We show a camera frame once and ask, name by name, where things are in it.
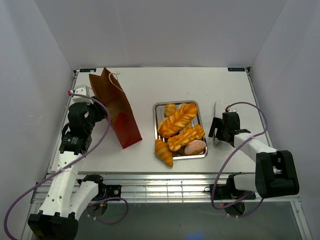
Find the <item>steel serving tongs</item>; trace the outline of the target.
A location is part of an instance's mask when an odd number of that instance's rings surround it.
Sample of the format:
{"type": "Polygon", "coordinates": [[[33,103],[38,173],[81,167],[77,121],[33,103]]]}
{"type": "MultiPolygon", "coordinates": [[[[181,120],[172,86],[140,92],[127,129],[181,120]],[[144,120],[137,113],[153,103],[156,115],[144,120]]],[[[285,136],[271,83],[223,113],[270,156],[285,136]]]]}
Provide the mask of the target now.
{"type": "Polygon", "coordinates": [[[219,144],[219,137],[220,137],[220,132],[218,129],[218,118],[216,117],[216,107],[217,107],[217,102],[215,101],[214,105],[213,105],[213,122],[214,122],[214,130],[213,130],[213,147],[217,147],[219,144]]]}

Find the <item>brown red paper bag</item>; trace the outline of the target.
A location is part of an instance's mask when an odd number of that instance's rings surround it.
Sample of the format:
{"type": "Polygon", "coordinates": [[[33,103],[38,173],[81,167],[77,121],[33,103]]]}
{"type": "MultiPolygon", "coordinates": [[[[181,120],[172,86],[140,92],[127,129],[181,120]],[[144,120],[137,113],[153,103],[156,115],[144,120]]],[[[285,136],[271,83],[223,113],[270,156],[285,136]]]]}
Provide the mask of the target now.
{"type": "Polygon", "coordinates": [[[94,95],[107,108],[111,127],[123,149],[143,138],[136,123],[129,100],[116,74],[104,68],[101,75],[89,74],[94,95]]]}

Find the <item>long twisted glazed bread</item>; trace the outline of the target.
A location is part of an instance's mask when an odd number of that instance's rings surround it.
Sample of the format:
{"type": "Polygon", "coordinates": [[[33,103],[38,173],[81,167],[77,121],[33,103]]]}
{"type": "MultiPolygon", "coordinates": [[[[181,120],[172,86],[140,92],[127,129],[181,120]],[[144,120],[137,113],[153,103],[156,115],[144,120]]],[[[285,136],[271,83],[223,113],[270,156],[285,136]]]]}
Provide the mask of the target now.
{"type": "Polygon", "coordinates": [[[169,116],[159,130],[159,134],[168,139],[174,136],[187,125],[190,120],[194,119],[198,114],[198,107],[194,102],[177,110],[173,115],[169,116]]]}

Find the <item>short twisted glazed bread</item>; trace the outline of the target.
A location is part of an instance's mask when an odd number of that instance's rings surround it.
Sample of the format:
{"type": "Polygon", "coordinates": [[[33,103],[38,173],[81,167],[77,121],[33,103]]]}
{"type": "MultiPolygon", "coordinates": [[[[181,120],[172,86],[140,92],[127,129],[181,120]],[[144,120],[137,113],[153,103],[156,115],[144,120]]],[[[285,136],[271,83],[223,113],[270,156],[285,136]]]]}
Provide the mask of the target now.
{"type": "Polygon", "coordinates": [[[193,128],[187,129],[185,132],[169,137],[167,144],[172,152],[177,152],[183,146],[190,144],[194,140],[201,140],[205,135],[202,126],[196,124],[193,128]]]}

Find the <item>white toasted oval loaf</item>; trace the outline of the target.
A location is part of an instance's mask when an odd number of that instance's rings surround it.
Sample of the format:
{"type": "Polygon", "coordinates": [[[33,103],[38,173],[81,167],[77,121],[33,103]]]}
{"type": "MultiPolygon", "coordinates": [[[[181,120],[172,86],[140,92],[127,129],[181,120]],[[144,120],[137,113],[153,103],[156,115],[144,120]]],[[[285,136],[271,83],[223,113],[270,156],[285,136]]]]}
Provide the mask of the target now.
{"type": "MultiPolygon", "coordinates": [[[[188,104],[187,103],[181,103],[179,106],[178,106],[178,110],[180,110],[181,108],[187,106],[188,104]]],[[[188,129],[191,129],[192,128],[192,120],[190,120],[190,122],[188,124],[186,124],[178,133],[179,134],[182,134],[184,133],[186,130],[188,129]]]]}

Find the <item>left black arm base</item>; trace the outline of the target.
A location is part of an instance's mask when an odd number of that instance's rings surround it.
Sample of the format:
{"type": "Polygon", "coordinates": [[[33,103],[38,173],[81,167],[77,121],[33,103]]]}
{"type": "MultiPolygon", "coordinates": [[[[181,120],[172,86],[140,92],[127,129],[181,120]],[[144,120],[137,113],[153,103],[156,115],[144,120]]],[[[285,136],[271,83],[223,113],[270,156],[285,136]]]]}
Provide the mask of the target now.
{"type": "Polygon", "coordinates": [[[115,184],[102,184],[98,190],[96,200],[103,200],[106,198],[119,198],[122,194],[122,186],[115,184]]]}

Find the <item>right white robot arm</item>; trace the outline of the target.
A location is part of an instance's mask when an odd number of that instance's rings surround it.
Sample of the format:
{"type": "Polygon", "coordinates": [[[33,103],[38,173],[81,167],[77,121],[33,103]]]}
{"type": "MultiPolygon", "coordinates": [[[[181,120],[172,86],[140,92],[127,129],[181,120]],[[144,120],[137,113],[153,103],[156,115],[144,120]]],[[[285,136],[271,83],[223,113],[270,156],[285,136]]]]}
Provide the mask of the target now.
{"type": "Polygon", "coordinates": [[[214,140],[230,144],[255,163],[255,173],[230,174],[223,189],[237,199],[242,194],[258,193],[262,198],[297,195],[300,191],[293,155],[277,150],[256,139],[249,130],[241,128],[235,111],[226,111],[222,118],[214,117],[209,135],[214,140]]]}

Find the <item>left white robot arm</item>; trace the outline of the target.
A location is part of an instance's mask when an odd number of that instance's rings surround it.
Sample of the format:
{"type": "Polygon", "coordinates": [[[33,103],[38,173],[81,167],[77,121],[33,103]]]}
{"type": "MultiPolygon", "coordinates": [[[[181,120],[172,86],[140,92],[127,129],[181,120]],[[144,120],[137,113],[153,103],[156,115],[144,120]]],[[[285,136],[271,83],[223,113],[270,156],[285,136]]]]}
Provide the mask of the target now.
{"type": "Polygon", "coordinates": [[[38,240],[75,239],[79,218],[88,203],[106,195],[106,187],[94,180],[81,181],[80,188],[72,193],[92,142],[93,128],[106,117],[106,109],[96,102],[78,102],[68,108],[68,123],[62,129],[58,149],[57,174],[38,213],[30,214],[27,221],[38,240]]]}

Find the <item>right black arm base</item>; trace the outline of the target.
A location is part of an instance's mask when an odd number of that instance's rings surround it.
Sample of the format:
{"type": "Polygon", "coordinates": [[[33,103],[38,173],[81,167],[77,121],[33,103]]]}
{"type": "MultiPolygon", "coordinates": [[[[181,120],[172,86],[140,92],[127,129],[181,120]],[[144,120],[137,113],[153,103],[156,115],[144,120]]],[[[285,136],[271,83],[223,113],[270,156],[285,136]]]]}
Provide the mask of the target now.
{"type": "Polygon", "coordinates": [[[211,200],[235,200],[237,196],[233,194],[233,189],[227,184],[218,184],[215,188],[214,194],[213,184],[210,184],[204,188],[204,193],[208,194],[211,200]]]}

